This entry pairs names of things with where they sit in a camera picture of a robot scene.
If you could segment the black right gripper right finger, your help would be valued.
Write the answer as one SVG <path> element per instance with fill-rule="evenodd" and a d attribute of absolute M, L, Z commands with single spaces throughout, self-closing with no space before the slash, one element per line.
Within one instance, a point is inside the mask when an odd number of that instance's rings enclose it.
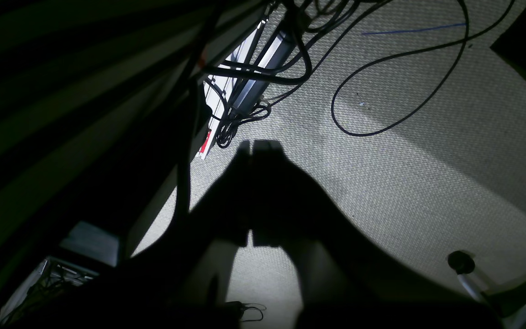
<path fill-rule="evenodd" d="M 342 213 L 276 140 L 257 140 L 254 186 L 271 202 L 255 223 L 290 256 L 304 308 L 297 329 L 499 329 L 487 306 L 426 279 Z"/>

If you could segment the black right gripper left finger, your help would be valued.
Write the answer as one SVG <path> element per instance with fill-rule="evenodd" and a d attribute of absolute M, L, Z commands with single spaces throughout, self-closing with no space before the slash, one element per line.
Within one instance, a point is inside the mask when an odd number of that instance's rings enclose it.
<path fill-rule="evenodd" d="M 248 227 L 236 196 L 250 157 L 239 144 L 224 174 L 185 218 L 174 217 L 152 245 L 111 275 L 110 329 L 238 329 L 226 304 L 232 265 Z"/>

